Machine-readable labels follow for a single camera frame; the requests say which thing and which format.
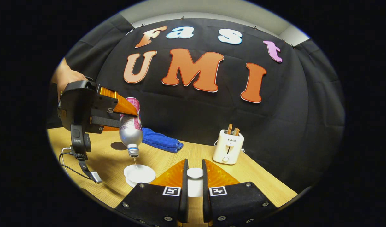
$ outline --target person's arm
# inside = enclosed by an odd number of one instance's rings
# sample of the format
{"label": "person's arm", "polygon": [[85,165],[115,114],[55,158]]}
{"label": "person's arm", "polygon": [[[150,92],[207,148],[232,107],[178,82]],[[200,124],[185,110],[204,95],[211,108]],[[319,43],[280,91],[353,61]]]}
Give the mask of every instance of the person's arm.
{"label": "person's arm", "polygon": [[67,65],[66,59],[63,58],[51,79],[51,82],[57,84],[57,95],[59,101],[60,95],[66,88],[67,84],[78,80],[88,79],[82,73],[70,69],[70,67]]}

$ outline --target white plate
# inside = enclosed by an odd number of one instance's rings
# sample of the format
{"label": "white plate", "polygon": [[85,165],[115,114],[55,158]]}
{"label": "white plate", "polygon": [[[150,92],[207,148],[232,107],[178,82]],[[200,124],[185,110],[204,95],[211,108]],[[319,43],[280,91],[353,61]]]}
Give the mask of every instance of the white plate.
{"label": "white plate", "polygon": [[137,185],[137,183],[132,182],[132,181],[129,181],[127,178],[126,178],[126,183],[127,183],[128,185],[130,185],[130,187],[135,187],[135,186]]}
{"label": "white plate", "polygon": [[155,179],[155,171],[148,166],[137,164],[129,165],[124,168],[126,182],[131,187],[138,183],[151,183]]}
{"label": "white plate", "polygon": [[187,175],[191,177],[192,179],[199,179],[203,176],[203,169],[202,168],[190,168],[187,170]]}

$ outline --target black cable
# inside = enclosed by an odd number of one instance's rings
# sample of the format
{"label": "black cable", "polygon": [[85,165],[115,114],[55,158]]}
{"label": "black cable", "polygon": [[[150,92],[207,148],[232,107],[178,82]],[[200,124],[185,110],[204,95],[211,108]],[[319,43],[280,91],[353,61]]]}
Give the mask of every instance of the black cable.
{"label": "black cable", "polygon": [[73,154],[71,154],[71,152],[63,152],[63,153],[60,153],[60,155],[59,155],[59,162],[60,162],[60,164],[61,164],[60,158],[61,158],[61,156],[64,155],[64,154],[70,154],[70,155],[73,155]]}
{"label": "black cable", "polygon": [[61,163],[60,158],[61,158],[62,155],[65,155],[65,154],[73,155],[71,152],[63,152],[63,153],[60,153],[60,155],[59,155],[59,163],[60,163],[60,165],[62,165],[63,167],[69,168],[70,170],[74,171],[75,173],[77,173],[77,174],[80,175],[81,177],[85,177],[84,175],[78,173],[77,171],[75,171],[75,170],[71,169],[70,167],[68,167],[68,166],[66,166],[66,165],[64,165],[64,164]]}
{"label": "black cable", "polygon": [[77,173],[77,174],[78,174],[78,175],[80,175],[81,177],[85,177],[84,175],[82,175],[82,174],[78,173],[77,171],[75,171],[75,170],[71,169],[70,167],[68,167],[68,166],[66,166],[66,165],[64,165],[64,164],[61,164],[61,163],[60,163],[60,165],[62,165],[63,167],[69,168],[70,170],[74,171],[75,173]]}

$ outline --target table surface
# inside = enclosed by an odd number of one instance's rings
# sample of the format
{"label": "table surface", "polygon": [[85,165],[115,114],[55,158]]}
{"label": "table surface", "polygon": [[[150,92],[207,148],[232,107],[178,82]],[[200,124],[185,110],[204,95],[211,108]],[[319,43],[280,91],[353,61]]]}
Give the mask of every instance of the table surface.
{"label": "table surface", "polygon": [[[65,128],[52,128],[48,129],[47,132],[54,154],[58,158],[62,148],[67,148],[71,145],[70,131]],[[132,190],[132,187],[125,181],[123,170],[126,166],[134,164],[134,160],[128,155],[126,150],[118,151],[110,146],[113,142],[120,142],[119,131],[102,132],[102,134],[89,133],[89,137],[91,139],[92,152],[87,153],[88,160],[86,164],[90,171],[98,172],[103,183],[96,184],[71,170],[68,170],[68,174],[79,187],[85,188],[96,198],[115,208]],[[243,152],[239,154],[236,164],[220,164],[212,160],[215,146],[186,141],[180,142],[184,146],[176,154],[141,143],[138,146],[140,156],[137,158],[137,164],[151,167],[158,177],[185,158],[189,160],[189,168],[202,168],[202,160],[207,159],[224,169],[239,182],[253,182],[276,207],[282,206],[297,195],[295,191],[291,190]],[[64,158],[65,165],[82,173],[78,161],[73,156],[63,155],[62,158]],[[202,207],[203,197],[189,197],[189,220],[183,226],[207,227],[208,224],[203,222]]]}

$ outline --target white letter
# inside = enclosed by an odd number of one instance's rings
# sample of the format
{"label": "white letter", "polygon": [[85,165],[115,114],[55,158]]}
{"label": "white letter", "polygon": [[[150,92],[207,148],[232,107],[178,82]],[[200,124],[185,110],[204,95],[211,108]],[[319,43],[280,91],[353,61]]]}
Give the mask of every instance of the white letter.
{"label": "white letter", "polygon": [[220,29],[219,30],[219,40],[223,43],[230,44],[239,44],[242,42],[242,34],[239,31],[231,30],[231,29]]}
{"label": "white letter", "polygon": [[167,38],[168,39],[176,39],[176,38],[188,39],[193,37],[193,34],[192,34],[193,30],[194,28],[192,27],[177,27],[167,35]]}

